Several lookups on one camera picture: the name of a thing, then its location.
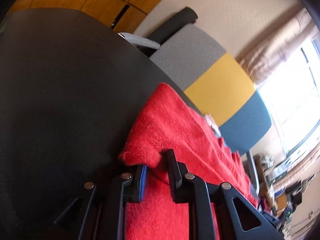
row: multicolored chair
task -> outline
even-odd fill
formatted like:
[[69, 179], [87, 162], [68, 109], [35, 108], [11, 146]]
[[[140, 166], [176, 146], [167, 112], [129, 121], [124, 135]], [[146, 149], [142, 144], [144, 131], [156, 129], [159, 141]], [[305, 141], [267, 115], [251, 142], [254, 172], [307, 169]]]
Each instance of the multicolored chair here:
[[193, 24], [175, 33], [150, 59], [201, 113], [211, 114], [232, 151], [247, 154], [252, 182], [259, 192], [250, 149], [269, 130], [271, 118], [259, 92], [236, 60]]

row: window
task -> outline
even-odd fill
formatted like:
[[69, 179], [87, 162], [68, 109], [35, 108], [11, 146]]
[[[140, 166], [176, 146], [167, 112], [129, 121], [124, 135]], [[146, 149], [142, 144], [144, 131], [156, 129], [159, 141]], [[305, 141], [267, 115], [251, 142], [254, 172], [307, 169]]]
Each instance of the window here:
[[320, 58], [307, 40], [260, 88], [284, 150], [296, 150], [320, 121]]

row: chair armrest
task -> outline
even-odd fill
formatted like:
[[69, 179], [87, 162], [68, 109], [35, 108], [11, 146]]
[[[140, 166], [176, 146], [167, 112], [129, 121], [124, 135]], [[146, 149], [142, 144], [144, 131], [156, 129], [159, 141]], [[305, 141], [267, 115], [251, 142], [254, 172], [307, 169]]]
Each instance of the chair armrest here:
[[131, 33], [118, 33], [118, 34], [122, 38], [124, 38], [125, 40], [130, 42], [131, 44], [140, 45], [140, 46], [144, 46], [144, 47], [152, 48], [152, 49], [159, 49], [160, 48], [159, 43], [152, 41], [152, 40], [149, 40], [147, 38], [143, 38], [138, 35], [131, 34]]
[[256, 164], [254, 163], [254, 159], [250, 151], [246, 152], [246, 156], [247, 156], [247, 161], [249, 165], [249, 174], [251, 178], [251, 183], [256, 190], [257, 196], [259, 196], [260, 184], [259, 184]]

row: black table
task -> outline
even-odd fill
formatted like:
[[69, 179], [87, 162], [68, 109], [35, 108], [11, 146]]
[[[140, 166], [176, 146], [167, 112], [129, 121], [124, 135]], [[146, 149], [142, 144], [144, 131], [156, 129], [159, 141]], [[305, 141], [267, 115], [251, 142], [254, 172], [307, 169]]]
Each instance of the black table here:
[[160, 82], [149, 58], [96, 19], [40, 8], [0, 37], [0, 232], [28, 238], [86, 181], [108, 182]]

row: red fabric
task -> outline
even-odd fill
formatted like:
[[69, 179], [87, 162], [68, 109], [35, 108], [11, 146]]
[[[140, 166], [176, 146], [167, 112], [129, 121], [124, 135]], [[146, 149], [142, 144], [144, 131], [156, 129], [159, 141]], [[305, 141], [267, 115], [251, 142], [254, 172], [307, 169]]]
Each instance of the red fabric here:
[[230, 182], [257, 205], [239, 154], [232, 154], [223, 139], [214, 136], [204, 118], [169, 85], [160, 84], [137, 117], [119, 156], [126, 165], [145, 164], [151, 168], [143, 202], [127, 205], [128, 240], [189, 239], [188, 205], [172, 201], [161, 155], [169, 148], [174, 149], [177, 161], [185, 163], [189, 172], [216, 185]]

